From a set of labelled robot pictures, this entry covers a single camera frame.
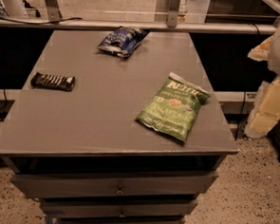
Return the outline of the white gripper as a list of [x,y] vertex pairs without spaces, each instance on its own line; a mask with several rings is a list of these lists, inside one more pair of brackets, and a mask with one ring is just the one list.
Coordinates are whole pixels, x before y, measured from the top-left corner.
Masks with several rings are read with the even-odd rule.
[[280,121],[280,26],[271,40],[268,66],[278,77],[271,84],[259,88],[259,98],[254,101],[254,108],[244,130],[249,138],[260,139],[266,136]]

